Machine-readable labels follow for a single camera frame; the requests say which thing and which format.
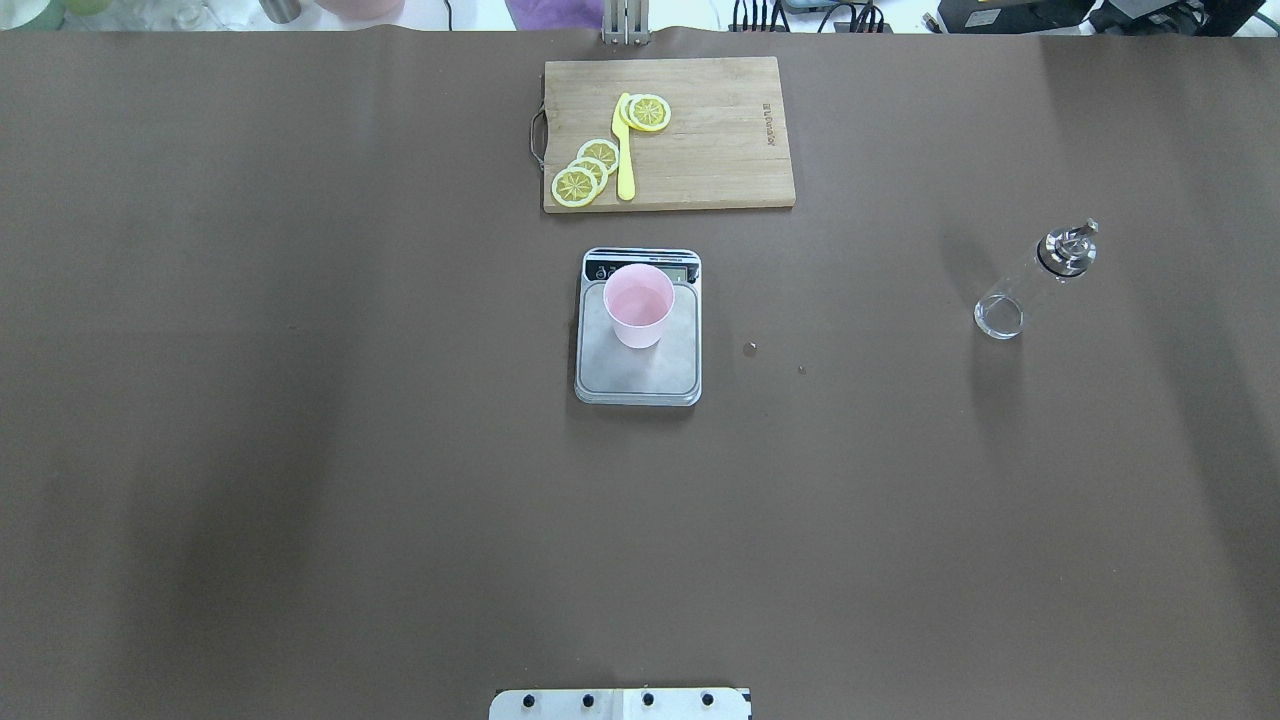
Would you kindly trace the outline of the bamboo cutting board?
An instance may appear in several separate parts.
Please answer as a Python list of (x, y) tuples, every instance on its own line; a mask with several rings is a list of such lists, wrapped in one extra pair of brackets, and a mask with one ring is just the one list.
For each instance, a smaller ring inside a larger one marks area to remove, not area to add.
[(774, 56), (548, 61), (543, 208), (563, 211), (554, 176), (591, 138), (611, 138), (623, 94), (655, 95), (673, 113), (648, 133), (632, 129), (635, 195), (614, 186), (588, 213), (791, 208), (797, 193), (780, 63)]

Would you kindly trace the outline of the lemon slice top stack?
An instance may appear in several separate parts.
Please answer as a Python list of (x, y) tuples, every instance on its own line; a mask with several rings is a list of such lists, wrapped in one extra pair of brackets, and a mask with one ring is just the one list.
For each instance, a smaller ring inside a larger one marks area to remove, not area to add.
[(579, 151), (579, 159), (590, 158), (602, 163), (612, 174), (620, 165), (620, 147), (608, 138), (590, 138), (584, 142)]

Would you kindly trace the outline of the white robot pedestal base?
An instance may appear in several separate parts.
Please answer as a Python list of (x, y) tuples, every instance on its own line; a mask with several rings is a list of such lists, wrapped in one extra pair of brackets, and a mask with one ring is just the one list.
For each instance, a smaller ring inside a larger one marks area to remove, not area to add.
[(639, 687), (509, 689), (492, 700), (489, 719), (753, 719), (749, 689)]

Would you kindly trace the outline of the purple cloth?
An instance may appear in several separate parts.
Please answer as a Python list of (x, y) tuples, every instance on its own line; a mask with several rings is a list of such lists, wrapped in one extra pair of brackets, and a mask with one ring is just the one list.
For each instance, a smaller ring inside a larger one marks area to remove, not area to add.
[(600, 0), (508, 0), (507, 10), (518, 31), (600, 29)]

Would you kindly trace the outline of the silver digital kitchen scale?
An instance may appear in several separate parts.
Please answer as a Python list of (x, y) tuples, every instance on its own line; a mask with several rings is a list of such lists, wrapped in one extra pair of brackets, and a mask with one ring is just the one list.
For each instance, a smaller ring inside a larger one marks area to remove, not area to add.
[[(654, 266), (668, 278), (672, 309), (660, 336), (627, 346), (605, 305), (607, 281), (625, 266)], [(585, 404), (689, 407), (701, 397), (703, 263), (686, 249), (594, 247), (580, 272), (573, 388)]]

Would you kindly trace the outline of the lemon slice by knife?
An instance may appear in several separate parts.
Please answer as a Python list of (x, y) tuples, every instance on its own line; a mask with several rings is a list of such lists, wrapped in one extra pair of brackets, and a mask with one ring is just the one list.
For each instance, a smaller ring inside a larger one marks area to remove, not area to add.
[(660, 132), (672, 120), (669, 104), (654, 94), (628, 95), (622, 105), (621, 115), (631, 129), (646, 133)]

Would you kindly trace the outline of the yellow plastic knife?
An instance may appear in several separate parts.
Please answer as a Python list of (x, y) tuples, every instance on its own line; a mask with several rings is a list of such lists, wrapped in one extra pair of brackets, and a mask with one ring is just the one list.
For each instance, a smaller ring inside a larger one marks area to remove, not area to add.
[(611, 132), (617, 142), (617, 170), (614, 187), (620, 201), (630, 202), (635, 199), (636, 184), (634, 177), (634, 165), (630, 147), (630, 132), (631, 126), (626, 120), (626, 110), (628, 108), (630, 94), (621, 94), (613, 110), (611, 119)]

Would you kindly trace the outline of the lemon slice stack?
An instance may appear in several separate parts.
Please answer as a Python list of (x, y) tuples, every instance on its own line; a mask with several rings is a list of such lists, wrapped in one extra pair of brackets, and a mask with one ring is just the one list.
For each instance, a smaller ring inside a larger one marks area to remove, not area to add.
[(567, 165), (568, 169), (580, 169), (591, 177), (593, 187), (599, 192), (611, 177), (609, 167), (596, 158), (576, 158)]
[(590, 158), (602, 163), (612, 174), (620, 165), (620, 147), (608, 138), (590, 138), (584, 142), (579, 151), (579, 159)]

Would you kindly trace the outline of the aluminium frame post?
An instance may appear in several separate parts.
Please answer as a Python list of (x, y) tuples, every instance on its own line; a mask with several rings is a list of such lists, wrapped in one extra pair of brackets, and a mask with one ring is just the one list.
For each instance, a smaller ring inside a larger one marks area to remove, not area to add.
[(648, 0), (602, 3), (602, 42), (607, 46), (643, 46), (650, 42)]

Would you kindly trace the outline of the lemon slice middle stack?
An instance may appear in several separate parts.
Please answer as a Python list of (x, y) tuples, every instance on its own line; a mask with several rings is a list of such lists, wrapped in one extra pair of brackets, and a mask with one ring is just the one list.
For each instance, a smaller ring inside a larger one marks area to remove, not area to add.
[(599, 192), (611, 177), (609, 167), (596, 158), (576, 158), (567, 165), (568, 169), (580, 169), (591, 177), (593, 187)]

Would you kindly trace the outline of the pink plastic cup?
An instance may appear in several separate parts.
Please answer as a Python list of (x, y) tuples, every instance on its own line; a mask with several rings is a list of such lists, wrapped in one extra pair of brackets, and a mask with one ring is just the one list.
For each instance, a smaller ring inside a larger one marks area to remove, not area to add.
[(658, 266), (620, 268), (604, 284), (603, 304), (617, 340), (630, 348), (655, 345), (675, 306), (675, 286)]

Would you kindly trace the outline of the black power strip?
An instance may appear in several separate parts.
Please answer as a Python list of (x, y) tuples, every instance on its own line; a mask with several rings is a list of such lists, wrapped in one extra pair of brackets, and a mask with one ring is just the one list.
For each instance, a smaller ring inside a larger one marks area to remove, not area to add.
[(728, 32), (888, 35), (892, 27), (876, 1), (733, 1)]

